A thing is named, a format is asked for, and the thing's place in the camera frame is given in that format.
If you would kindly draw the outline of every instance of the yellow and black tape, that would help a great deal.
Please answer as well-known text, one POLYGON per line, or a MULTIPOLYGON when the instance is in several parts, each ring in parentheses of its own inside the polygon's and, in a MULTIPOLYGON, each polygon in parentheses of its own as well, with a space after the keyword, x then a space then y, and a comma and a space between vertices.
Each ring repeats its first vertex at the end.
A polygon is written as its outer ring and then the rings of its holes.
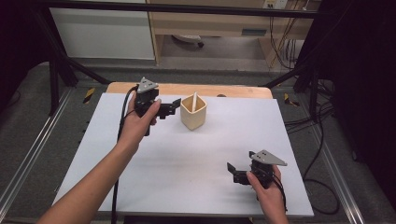
POLYGON ((87 104, 87 103, 90 102, 91 97, 92 97, 94 91, 95 91, 95 88, 90 88, 90 89, 87 91, 87 94, 85 95, 84 100, 82 101, 83 104, 87 104))
POLYGON ((287 93, 285 93, 285 104, 286 105, 300 106, 300 104, 298 102, 291 101, 290 98, 289 98, 289 95, 287 93))

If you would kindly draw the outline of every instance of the power strip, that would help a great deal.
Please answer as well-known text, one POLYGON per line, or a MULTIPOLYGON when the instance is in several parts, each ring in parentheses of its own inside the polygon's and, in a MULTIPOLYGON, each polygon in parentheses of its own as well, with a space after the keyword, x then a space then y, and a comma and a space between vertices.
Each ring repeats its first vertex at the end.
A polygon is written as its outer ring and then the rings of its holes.
POLYGON ((265 0, 262 8, 285 9, 288 0, 265 0))

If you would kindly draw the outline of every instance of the pen holder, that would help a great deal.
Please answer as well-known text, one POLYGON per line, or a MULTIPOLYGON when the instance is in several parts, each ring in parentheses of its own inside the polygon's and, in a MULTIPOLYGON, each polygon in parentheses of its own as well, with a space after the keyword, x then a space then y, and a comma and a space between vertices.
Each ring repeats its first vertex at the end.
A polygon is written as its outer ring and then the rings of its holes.
POLYGON ((195 111, 192 112, 192 102, 194 95, 183 99, 180 104, 181 122, 191 131, 205 123, 206 102, 197 95, 195 111))

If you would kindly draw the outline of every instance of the white stick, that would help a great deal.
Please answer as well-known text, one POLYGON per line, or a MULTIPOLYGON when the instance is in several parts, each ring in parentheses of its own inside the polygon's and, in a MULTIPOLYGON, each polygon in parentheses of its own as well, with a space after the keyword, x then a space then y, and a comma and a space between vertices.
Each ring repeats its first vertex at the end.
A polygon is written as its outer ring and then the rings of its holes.
POLYGON ((192 113, 195 112, 195 108, 197 106, 197 92, 194 93, 194 96, 192 97, 192 113))

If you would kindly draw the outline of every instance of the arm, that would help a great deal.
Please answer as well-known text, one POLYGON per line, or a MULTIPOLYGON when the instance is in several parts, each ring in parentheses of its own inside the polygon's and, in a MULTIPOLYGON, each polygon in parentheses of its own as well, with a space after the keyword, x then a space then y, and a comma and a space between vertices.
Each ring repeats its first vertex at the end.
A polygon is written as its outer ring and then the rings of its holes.
MULTIPOLYGON (((277 166, 273 165, 275 175, 280 178, 280 171, 277 166)), ((282 200, 282 194, 276 184, 272 183, 268 189, 262 187, 257 177, 247 172, 247 179, 257 193, 260 206, 265 214, 266 219, 271 224, 289 223, 286 218, 285 207, 282 200)))
MULTIPOLYGON (((134 110, 134 98, 128 111, 134 110)), ((37 223, 90 223, 103 200, 120 177, 148 126, 155 124, 155 115, 161 100, 156 101, 148 112, 139 118, 135 112, 126 119, 118 143, 113 149, 69 192, 53 205, 37 223)))

